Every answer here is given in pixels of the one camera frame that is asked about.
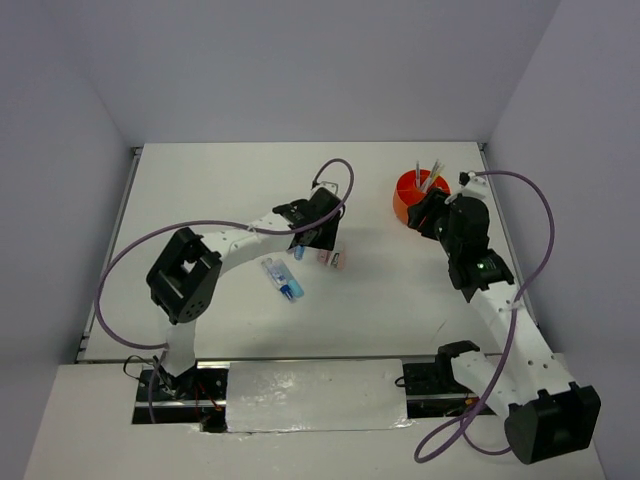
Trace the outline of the clear yellow pen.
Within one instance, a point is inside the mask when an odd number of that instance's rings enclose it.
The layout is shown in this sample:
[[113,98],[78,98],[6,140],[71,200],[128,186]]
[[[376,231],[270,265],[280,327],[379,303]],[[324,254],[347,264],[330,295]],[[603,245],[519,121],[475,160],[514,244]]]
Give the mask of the clear yellow pen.
[[431,171],[428,178],[428,183],[426,185],[427,189],[430,189],[434,185],[435,181],[441,176],[443,170],[444,170],[444,166],[440,165],[438,168],[434,168]]

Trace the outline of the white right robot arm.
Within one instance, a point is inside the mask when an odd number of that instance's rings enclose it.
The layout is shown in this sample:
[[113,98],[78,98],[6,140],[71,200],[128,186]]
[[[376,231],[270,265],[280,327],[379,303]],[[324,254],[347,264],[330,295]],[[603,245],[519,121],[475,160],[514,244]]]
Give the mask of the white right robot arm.
[[408,225],[436,240],[448,258],[453,287],[479,313],[503,354],[492,363],[469,340],[439,347],[436,383],[464,387],[484,398],[504,422],[508,446],[524,464],[587,448],[601,400],[580,386],[544,340],[503,258],[489,246],[489,210],[483,200],[450,198],[433,189],[408,209]]

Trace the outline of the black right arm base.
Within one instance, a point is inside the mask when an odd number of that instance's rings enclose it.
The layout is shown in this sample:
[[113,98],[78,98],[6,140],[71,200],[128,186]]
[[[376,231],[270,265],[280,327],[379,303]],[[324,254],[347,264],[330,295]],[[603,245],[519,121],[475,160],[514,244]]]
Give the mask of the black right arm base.
[[457,417],[478,395],[449,378],[435,361],[404,363],[394,381],[404,391],[410,419]]

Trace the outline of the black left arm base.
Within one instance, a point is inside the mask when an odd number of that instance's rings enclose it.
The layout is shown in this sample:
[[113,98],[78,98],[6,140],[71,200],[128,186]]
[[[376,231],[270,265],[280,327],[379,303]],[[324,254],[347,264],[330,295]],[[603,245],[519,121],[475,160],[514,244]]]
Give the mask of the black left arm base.
[[190,424],[205,433],[227,431],[226,394],[229,369],[200,367],[172,379],[156,360],[129,356],[123,373],[136,382],[132,414],[134,425]]

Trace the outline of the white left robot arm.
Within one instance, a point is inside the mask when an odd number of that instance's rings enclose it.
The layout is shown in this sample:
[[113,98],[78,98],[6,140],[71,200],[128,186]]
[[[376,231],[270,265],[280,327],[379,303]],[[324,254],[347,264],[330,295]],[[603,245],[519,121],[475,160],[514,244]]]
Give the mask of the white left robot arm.
[[276,206],[248,226],[204,235],[189,227],[177,230],[146,276],[151,300],[170,323],[160,387],[175,399],[195,389],[196,320],[211,304],[225,273],[298,245],[333,248],[342,210],[336,194],[319,187],[310,198]]

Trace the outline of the clear purple pen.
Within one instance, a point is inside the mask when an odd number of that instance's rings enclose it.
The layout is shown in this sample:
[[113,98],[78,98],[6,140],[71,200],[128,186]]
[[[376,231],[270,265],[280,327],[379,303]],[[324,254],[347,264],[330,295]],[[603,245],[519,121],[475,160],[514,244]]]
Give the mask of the clear purple pen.
[[416,188],[419,188],[421,182],[420,182],[420,163],[419,161],[416,161],[416,165],[415,165],[415,186]]

